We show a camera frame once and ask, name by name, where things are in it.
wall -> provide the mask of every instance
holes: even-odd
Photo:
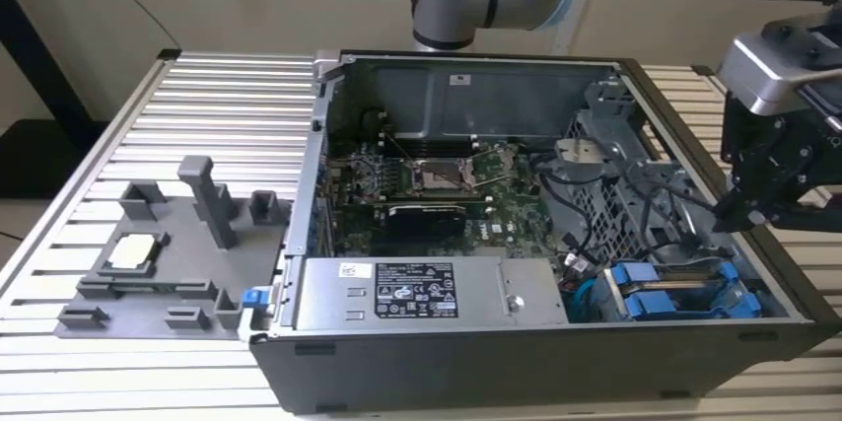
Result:
[[[70,84],[110,116],[170,41],[132,0],[18,0]],[[141,0],[184,49],[412,48],[408,0]],[[540,53],[552,31],[482,32],[476,49]]]
[[[21,118],[49,118],[49,111],[0,46],[0,134]]]
[[[803,2],[589,0],[569,51],[716,66],[735,34],[820,9]]]
[[[92,114],[109,117],[156,52],[170,46],[168,38],[132,0],[18,1]],[[141,1],[185,49],[310,53],[325,47],[412,47],[408,0]],[[555,52],[713,66],[735,33],[813,9],[735,0],[588,0],[572,46]],[[552,30],[478,32],[476,50],[547,53],[552,37]],[[27,98],[10,101],[14,112],[0,113],[43,114],[11,69],[0,53],[0,87]]]

blue tab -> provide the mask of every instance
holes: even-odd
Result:
[[[268,308],[268,291],[250,288],[241,293],[241,306],[244,308],[254,308],[264,310]]]

black pole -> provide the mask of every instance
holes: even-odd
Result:
[[[98,137],[98,127],[66,82],[17,0],[0,0],[0,40],[70,144],[78,151],[86,151]]]

slotted aluminum surface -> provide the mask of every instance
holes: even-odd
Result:
[[[216,160],[214,178],[233,195],[269,188],[292,197],[302,152],[294,137],[312,104],[309,58],[184,54],[156,68],[108,132],[112,141],[97,150],[102,160],[82,164],[78,185],[57,197],[0,273],[0,283],[10,282],[0,298],[0,414],[19,419],[293,418],[276,406],[240,342],[50,335],[122,214],[114,199],[128,179],[156,179],[164,193],[184,194],[173,167],[184,154],[201,153]],[[687,67],[645,70],[715,155],[723,97],[713,80]],[[160,120],[166,117],[178,121]],[[773,232],[842,309],[842,235]],[[576,356],[599,362],[599,354]],[[839,420],[840,391],[842,338],[833,338],[796,360],[752,367],[701,400],[378,414],[417,420]]]

label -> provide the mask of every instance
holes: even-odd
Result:
[[[458,317],[452,263],[377,263],[378,318]]]
[[[370,278],[370,263],[344,261],[338,264],[338,278]]]
[[[449,75],[449,85],[450,86],[469,86],[470,85],[470,75],[469,74],[450,74]]]

